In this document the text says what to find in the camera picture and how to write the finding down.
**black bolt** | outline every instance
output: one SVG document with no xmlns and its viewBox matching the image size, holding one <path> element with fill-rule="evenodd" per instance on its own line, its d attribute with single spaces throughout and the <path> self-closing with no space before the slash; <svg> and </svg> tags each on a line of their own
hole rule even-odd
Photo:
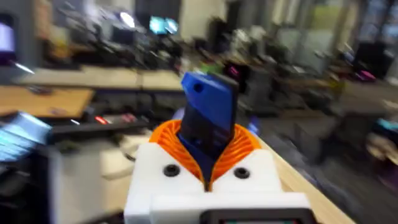
<svg viewBox="0 0 398 224">
<path fill-rule="evenodd" d="M 234 175 L 239 179 L 247 179 L 250 176 L 250 172 L 246 168 L 239 167 L 235 169 Z"/>
<path fill-rule="evenodd" d="M 167 177 L 175 177 L 180 174 L 180 168 L 177 165 L 169 164 L 163 169 L 164 175 Z"/>
</svg>

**wooden desk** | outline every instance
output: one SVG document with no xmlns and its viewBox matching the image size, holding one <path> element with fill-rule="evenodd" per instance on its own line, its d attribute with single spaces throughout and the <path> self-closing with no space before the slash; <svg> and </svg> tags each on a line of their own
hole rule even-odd
<svg viewBox="0 0 398 224">
<path fill-rule="evenodd" d="M 21 110 L 47 118 L 79 118 L 93 97 L 90 89 L 53 88 L 37 95 L 22 86 L 0 86 L 0 114 Z"/>
<path fill-rule="evenodd" d="M 148 141 L 149 136 L 150 134 L 128 136 L 126 144 L 130 147 L 142 144 Z M 261 145 L 273 152 L 283 189 L 287 192 L 306 193 L 319 223 L 354 223 L 266 143 L 261 141 Z M 52 192 L 55 194 L 52 202 L 55 224 L 82 223 L 124 209 L 126 204 L 131 175 L 115 180 L 106 180 L 104 177 L 112 172 L 118 173 L 117 170 L 130 172 L 134 165 L 110 142 L 87 142 L 81 146 L 81 152 L 75 156 L 62 156 L 57 151 L 52 151 L 56 154 L 50 169 L 54 187 Z"/>
<path fill-rule="evenodd" d="M 85 66 L 80 71 L 37 69 L 16 80 L 19 85 L 73 86 L 112 90 L 182 91 L 181 78 L 167 70 L 142 71 L 126 68 Z"/>
</svg>

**red light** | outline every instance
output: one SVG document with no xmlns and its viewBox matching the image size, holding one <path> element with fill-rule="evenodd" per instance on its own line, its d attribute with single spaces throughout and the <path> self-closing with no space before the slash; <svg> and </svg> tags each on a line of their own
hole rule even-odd
<svg viewBox="0 0 398 224">
<path fill-rule="evenodd" d="M 102 117 L 100 117 L 100 116 L 96 116 L 96 117 L 95 117 L 95 120 L 97 120 L 97 121 L 100 122 L 101 124 L 107 124 L 107 123 L 108 123 L 104 118 L 102 118 Z"/>
</svg>

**green object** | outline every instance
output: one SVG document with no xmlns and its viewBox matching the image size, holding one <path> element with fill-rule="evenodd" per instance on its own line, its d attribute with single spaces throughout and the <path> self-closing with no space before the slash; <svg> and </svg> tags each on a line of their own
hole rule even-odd
<svg viewBox="0 0 398 224">
<path fill-rule="evenodd" d="M 223 73 L 224 65 L 218 63 L 202 63 L 200 70 L 203 73 L 221 74 Z"/>
</svg>

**white wall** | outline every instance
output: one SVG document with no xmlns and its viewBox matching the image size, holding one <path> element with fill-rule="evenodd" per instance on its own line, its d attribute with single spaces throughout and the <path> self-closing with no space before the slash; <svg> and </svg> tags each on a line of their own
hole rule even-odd
<svg viewBox="0 0 398 224">
<path fill-rule="evenodd" d="M 209 20 L 213 16 L 225 18 L 224 0 L 182 0 L 180 35 L 186 41 L 192 37 L 206 37 Z"/>
</svg>

